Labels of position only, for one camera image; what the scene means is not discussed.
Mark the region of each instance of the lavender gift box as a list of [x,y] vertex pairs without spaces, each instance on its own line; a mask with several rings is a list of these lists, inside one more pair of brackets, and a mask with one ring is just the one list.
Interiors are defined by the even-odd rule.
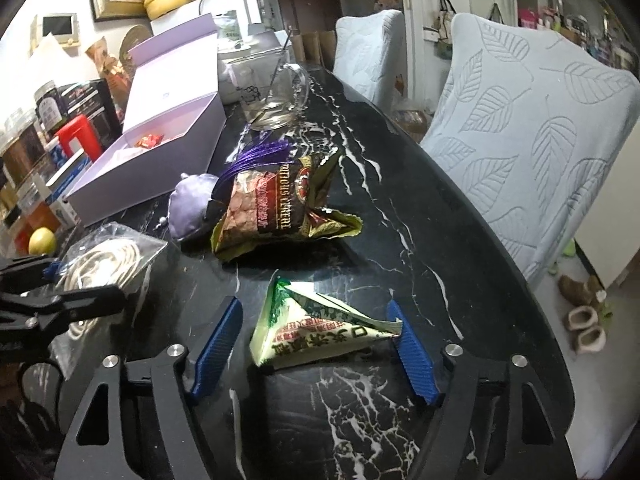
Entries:
[[[173,190],[181,173],[206,173],[226,121],[217,31],[205,14],[132,49],[138,69],[123,134],[65,197],[85,225]],[[162,143],[109,169],[150,134],[164,135]]]

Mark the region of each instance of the black marble table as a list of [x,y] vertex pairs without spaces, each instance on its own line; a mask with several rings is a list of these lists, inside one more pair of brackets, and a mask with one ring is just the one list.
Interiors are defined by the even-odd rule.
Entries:
[[[148,293],[133,327],[100,323],[84,342],[62,390],[62,426],[68,427],[95,367],[117,353],[151,357],[185,343],[226,295],[244,306],[244,327],[216,393],[195,410],[215,456],[219,478],[241,478],[231,395],[239,398],[242,465],[247,479],[402,479],[422,444],[433,410],[414,396],[389,342],[318,364],[261,374],[248,343],[274,275],[313,281],[317,290],[382,319],[393,298],[414,328],[435,325],[444,340],[476,356],[506,360],[525,355],[561,413],[565,433],[574,393],[559,347],[527,283],[481,216],[455,184],[404,132],[324,70],[311,71],[312,89],[300,125],[287,133],[298,154],[344,150],[329,206],[364,220],[355,238],[303,246],[261,247],[221,264],[206,242],[182,250],[169,243],[150,274]],[[210,165],[220,169],[241,145],[239,107],[228,121]],[[114,216],[155,237],[168,197]],[[54,387],[34,371],[32,397]],[[163,469],[162,441],[146,417],[145,453],[153,478]],[[467,458],[474,460],[470,435]]]

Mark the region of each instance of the yellow lemon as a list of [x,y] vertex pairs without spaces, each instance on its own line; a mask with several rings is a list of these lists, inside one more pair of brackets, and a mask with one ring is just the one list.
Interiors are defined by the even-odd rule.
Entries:
[[29,254],[49,254],[56,252],[56,236],[51,229],[41,227],[36,229],[29,238]]

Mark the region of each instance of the doorway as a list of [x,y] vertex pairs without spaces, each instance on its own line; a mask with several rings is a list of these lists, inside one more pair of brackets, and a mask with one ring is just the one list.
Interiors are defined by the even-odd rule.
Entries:
[[340,0],[278,0],[284,28],[300,34],[335,30],[335,22],[342,17]]

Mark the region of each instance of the glass cup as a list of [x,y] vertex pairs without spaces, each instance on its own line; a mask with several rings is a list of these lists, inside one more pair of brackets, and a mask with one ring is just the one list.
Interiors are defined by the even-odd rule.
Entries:
[[295,122],[309,96],[309,74],[281,48],[228,62],[244,116],[254,130]]

